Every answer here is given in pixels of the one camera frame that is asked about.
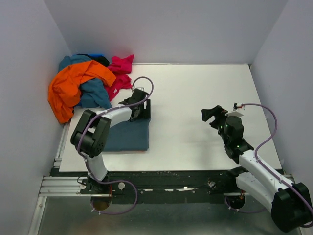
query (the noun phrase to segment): orange shirt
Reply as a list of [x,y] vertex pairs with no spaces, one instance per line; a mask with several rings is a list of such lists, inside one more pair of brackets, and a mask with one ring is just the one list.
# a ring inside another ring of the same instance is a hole
[[69,65],[62,69],[51,81],[48,101],[59,123],[68,122],[74,115],[74,106],[79,103],[80,84],[98,78],[110,87],[115,81],[114,74],[100,63],[90,60]]

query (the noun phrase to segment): metal floor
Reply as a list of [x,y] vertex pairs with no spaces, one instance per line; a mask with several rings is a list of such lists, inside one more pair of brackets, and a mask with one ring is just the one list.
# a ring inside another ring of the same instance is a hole
[[[112,205],[121,211],[129,205]],[[245,210],[261,205],[247,198]],[[285,235],[266,211],[242,214],[224,204],[139,204],[124,215],[91,212],[88,197],[48,197],[40,235]],[[299,229],[288,235],[300,235]]]

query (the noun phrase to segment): teal cloth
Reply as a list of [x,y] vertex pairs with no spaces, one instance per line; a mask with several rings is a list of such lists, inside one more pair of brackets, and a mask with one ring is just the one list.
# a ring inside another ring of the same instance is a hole
[[83,92],[80,103],[83,108],[102,107],[105,109],[112,108],[109,101],[109,95],[103,87],[102,81],[92,79],[80,85],[80,90]]
[[105,152],[147,151],[150,119],[121,122],[109,130]]
[[73,55],[71,57],[65,56],[63,60],[59,63],[59,71],[64,69],[66,66],[90,61],[91,59],[85,55]]

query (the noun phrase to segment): cable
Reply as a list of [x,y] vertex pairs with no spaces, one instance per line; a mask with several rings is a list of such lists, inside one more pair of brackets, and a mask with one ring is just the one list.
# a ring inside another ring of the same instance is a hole
[[112,189],[112,185],[110,185],[110,195],[111,195],[111,201],[113,199],[113,189]]
[[235,211],[235,212],[239,212],[239,213],[255,214],[255,213],[261,213],[261,212],[266,211],[266,208],[265,208],[265,207],[262,208],[262,209],[260,209],[260,210],[258,210],[258,211],[249,211],[249,212],[248,212],[248,211],[242,211],[242,210],[240,210],[240,209],[232,208],[232,207],[230,206],[229,199],[228,199],[227,196],[225,197],[224,202],[225,202],[225,204],[227,205],[227,207],[228,207],[229,210],[232,210],[232,211]]
[[135,81],[133,82],[133,85],[135,84],[136,81],[138,81],[139,79],[147,79],[150,83],[151,83],[151,91],[150,93],[142,100],[142,101],[139,101],[139,102],[136,102],[134,104],[129,104],[129,105],[124,105],[124,106],[117,106],[117,107],[113,107],[113,108],[110,108],[110,109],[107,109],[107,110],[104,110],[103,112],[97,114],[94,118],[92,118],[90,120],[90,122],[87,124],[86,128],[84,129],[83,133],[82,133],[82,136],[81,138],[79,139],[79,142],[78,142],[78,146],[77,146],[77,152],[79,155],[81,155],[84,160],[85,160],[85,164],[86,164],[86,168],[87,168],[87,171],[90,173],[90,176],[96,181],[98,182],[99,184],[102,184],[102,185],[111,185],[111,184],[114,184],[114,183],[127,183],[129,185],[131,185],[134,190],[135,190],[135,201],[134,203],[125,211],[122,211],[122,212],[104,212],[104,211],[97,211],[94,207],[93,207],[93,202],[91,202],[91,206],[93,207],[92,211],[96,211],[98,212],[99,214],[110,214],[110,215],[118,215],[118,214],[124,214],[124,213],[127,213],[129,211],[131,211],[136,203],[137,203],[137,200],[138,200],[138,192],[137,192],[137,189],[135,187],[135,185],[130,182],[130,181],[127,181],[127,180],[115,180],[115,181],[109,181],[109,182],[102,182],[100,180],[98,180],[95,175],[92,173],[91,169],[90,169],[90,166],[89,166],[89,163],[87,161],[87,156],[85,156],[81,151],[80,151],[80,148],[81,148],[81,145],[82,145],[82,142],[83,142],[83,139],[84,139],[84,136],[85,134],[87,133],[88,129],[90,128],[90,126],[92,125],[92,123],[100,116],[104,115],[104,114],[107,114],[109,112],[112,112],[114,110],[118,110],[118,109],[123,109],[123,108],[129,108],[129,107],[133,107],[133,106],[137,106],[143,102],[145,102],[152,94],[153,92],[153,89],[154,89],[154,85],[153,85],[153,82],[151,79],[149,79],[148,77],[145,77],[145,76],[142,76],[142,77],[138,77],[137,79],[135,79]]
[[[279,180],[280,182],[282,182],[285,186],[287,186],[288,188],[290,188],[302,201],[303,203],[308,207],[309,211],[311,212],[312,214],[312,218],[313,218],[313,208],[310,206],[310,204],[307,202],[307,200],[305,200],[305,198],[297,191],[295,190],[292,185],[289,185],[286,181],[284,180],[281,180],[280,177],[274,172],[272,171],[270,168],[268,168],[262,161],[262,159],[260,159],[258,157],[258,150],[264,145],[266,144],[268,141],[270,141],[274,135],[276,134],[276,131],[277,131],[277,126],[278,126],[278,121],[277,121],[277,118],[276,118],[276,115],[275,113],[270,109],[268,108],[267,106],[265,105],[262,105],[262,104],[255,104],[255,103],[247,103],[247,104],[242,104],[241,107],[243,106],[259,106],[259,107],[262,107],[264,109],[267,109],[271,114],[272,116],[274,117],[274,120],[275,120],[275,128],[271,134],[270,137],[268,137],[264,142],[260,143],[259,146],[256,147],[255,151],[254,151],[254,155],[255,155],[255,159],[260,163],[260,165],[265,168],[272,176],[274,176],[277,180]],[[313,227],[313,221],[308,224],[308,225],[303,225],[301,226],[302,228],[311,228]]]
[[81,178],[81,177],[83,177],[83,176],[86,176],[86,173],[83,173],[81,176],[79,176],[79,177],[77,178],[77,183],[79,183],[79,184],[81,184],[81,185],[84,185],[84,186],[87,186],[86,183],[84,183],[83,181],[81,181],[81,182],[78,181],[79,178]]

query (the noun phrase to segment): black cloth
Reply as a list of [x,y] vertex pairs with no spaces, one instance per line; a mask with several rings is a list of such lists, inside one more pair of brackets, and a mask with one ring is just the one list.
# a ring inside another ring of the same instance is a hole
[[105,67],[109,66],[109,61],[107,60],[106,57],[104,56],[92,56],[92,55],[87,55],[87,54],[79,54],[79,55],[84,55],[89,57],[91,60],[95,60],[99,62],[101,65],[104,65]]

